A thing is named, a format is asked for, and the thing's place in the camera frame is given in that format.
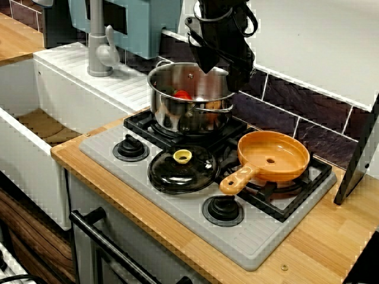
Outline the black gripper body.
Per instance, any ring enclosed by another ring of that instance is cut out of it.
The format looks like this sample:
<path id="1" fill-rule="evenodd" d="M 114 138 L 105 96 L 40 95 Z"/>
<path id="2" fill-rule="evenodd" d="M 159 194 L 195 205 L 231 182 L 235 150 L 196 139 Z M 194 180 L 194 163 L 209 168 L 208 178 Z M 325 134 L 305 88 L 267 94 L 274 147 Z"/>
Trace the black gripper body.
<path id="1" fill-rule="evenodd" d="M 188 17 L 188 42 L 197 53 L 209 52 L 225 60 L 253 60 L 246 42 L 255 34 L 258 22 L 254 15 L 225 15 L 215 19 Z"/>

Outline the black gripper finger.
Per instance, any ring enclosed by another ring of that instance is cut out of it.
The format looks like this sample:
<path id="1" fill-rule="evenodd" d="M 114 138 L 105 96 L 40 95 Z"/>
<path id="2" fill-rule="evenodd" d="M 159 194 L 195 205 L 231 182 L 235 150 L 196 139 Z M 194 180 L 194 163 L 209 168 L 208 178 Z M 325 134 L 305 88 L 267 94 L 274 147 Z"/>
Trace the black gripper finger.
<path id="1" fill-rule="evenodd" d="M 208 73 L 220 60 L 219 55 L 206 46 L 191 46 L 191 51 L 197 65 L 204 73 Z"/>
<path id="2" fill-rule="evenodd" d="M 255 74 L 254 54 L 248 54 L 245 58 L 234 59 L 228 67 L 227 88 L 231 92 L 237 92 L 246 85 Z"/>

